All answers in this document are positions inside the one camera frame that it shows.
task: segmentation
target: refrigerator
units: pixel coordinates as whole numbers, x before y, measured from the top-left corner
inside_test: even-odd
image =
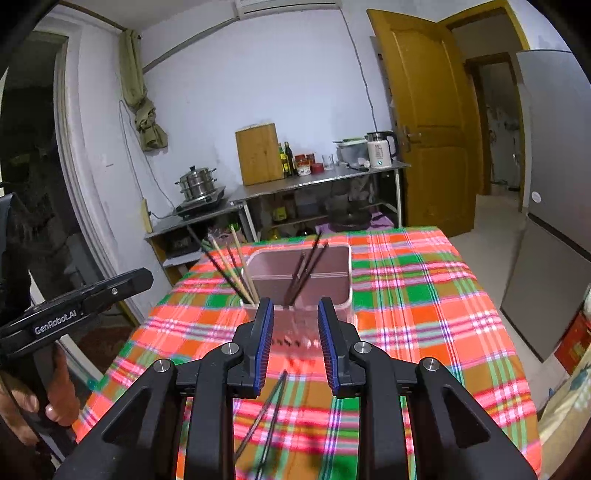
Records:
[[[517,59],[531,114],[531,191],[501,311],[543,361],[591,283],[591,85],[570,52]]]

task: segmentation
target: electric kettle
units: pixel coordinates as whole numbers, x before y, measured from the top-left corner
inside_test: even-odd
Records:
[[[368,141],[369,163],[372,168],[388,168],[398,154],[398,139],[394,132],[370,132]]]

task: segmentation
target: air conditioner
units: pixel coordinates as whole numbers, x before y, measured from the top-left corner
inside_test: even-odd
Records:
[[[279,12],[340,8],[342,0],[234,0],[240,19]]]

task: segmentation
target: plaid tablecloth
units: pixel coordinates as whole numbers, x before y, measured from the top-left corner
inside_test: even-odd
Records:
[[[444,363],[539,472],[536,412],[514,345],[490,298],[447,238],[436,228],[419,228],[341,234],[329,240],[345,241],[352,247],[353,305],[361,338],[394,358],[416,363],[432,356]],[[311,242],[311,238],[296,238],[273,242],[272,246],[289,248]],[[249,255],[268,245],[245,246],[244,253]],[[209,262],[197,264],[121,350],[74,426],[78,440],[156,359],[182,363],[201,358],[229,342],[236,326],[245,321],[238,297],[213,266]],[[321,358],[293,360],[271,352],[261,397],[257,401],[235,400],[236,446],[283,369],[289,376],[265,477],[354,478],[359,401],[332,397]],[[238,478],[254,475],[272,410],[240,458]],[[414,478],[406,408],[404,421]],[[181,447],[179,479],[183,465]]]

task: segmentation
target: pink plastic container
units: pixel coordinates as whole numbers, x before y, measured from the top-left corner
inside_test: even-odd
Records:
[[[348,244],[332,244],[314,269],[295,305],[281,306],[301,253],[309,254],[310,250],[311,247],[270,247],[257,251],[246,261],[259,296],[269,297],[275,304],[271,344],[273,353],[301,358],[322,354],[317,312],[318,303],[323,297],[333,300],[339,320],[356,323],[351,286],[351,247]],[[258,305],[244,305],[242,302],[241,305],[249,318],[254,319]]]

